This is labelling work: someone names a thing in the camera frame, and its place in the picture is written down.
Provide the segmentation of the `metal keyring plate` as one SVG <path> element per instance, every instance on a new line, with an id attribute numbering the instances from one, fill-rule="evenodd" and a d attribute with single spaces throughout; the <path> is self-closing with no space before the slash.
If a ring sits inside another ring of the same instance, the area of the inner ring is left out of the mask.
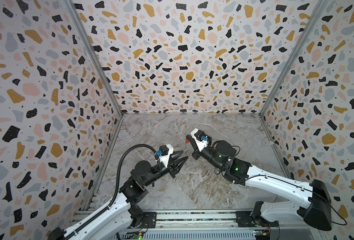
<path id="1" fill-rule="evenodd" d="M 189 131 L 189 126 L 186 126 L 185 127 L 185 149 L 184 149 L 185 152 L 188 151 L 188 143 L 189 143 L 189 140 L 187 139 L 188 131 Z"/>

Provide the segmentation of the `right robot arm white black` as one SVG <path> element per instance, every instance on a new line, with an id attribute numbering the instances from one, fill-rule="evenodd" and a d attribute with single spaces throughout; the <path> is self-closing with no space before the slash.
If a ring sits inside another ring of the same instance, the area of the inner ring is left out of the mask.
<path id="1" fill-rule="evenodd" d="M 195 160 L 205 159 L 228 182 L 268 191 L 285 198 L 284 202 L 255 203 L 251 219 L 261 226 L 274 222 L 303 221 L 322 231 L 332 229 L 331 199 L 324 182 L 301 182 L 272 174 L 236 158 L 237 150 L 226 141 L 210 146 L 208 140 L 186 137 Z"/>

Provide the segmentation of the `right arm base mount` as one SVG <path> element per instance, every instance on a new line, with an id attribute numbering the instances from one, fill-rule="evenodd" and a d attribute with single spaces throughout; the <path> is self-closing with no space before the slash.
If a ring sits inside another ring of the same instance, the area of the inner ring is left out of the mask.
<path id="1" fill-rule="evenodd" d="M 270 222 L 262 217 L 263 201 L 255 203 L 253 211 L 236 211 L 238 227 L 278 227 L 278 221 Z"/>

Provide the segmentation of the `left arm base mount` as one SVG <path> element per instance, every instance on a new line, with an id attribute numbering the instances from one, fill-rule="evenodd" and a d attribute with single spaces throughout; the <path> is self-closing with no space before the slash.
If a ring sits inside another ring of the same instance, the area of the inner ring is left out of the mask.
<path id="1" fill-rule="evenodd" d="M 138 205 L 131 205 L 129 228 L 154 229 L 156 227 L 157 212 L 144 212 Z"/>

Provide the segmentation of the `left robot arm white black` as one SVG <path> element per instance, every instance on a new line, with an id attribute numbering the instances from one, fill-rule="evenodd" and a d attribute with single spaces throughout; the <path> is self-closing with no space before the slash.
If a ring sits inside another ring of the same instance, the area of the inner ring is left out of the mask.
<path id="1" fill-rule="evenodd" d="M 148 161 L 138 162 L 127 181 L 111 200 L 92 212 L 79 223 L 62 230 L 54 229 L 49 240 L 104 240 L 118 236 L 129 229 L 130 233 L 143 235 L 156 226 L 156 212 L 144 212 L 138 203 L 148 194 L 147 186 L 165 175 L 175 177 L 180 172 L 188 157 L 181 151 L 162 156 L 156 154 L 157 164 L 151 166 Z"/>

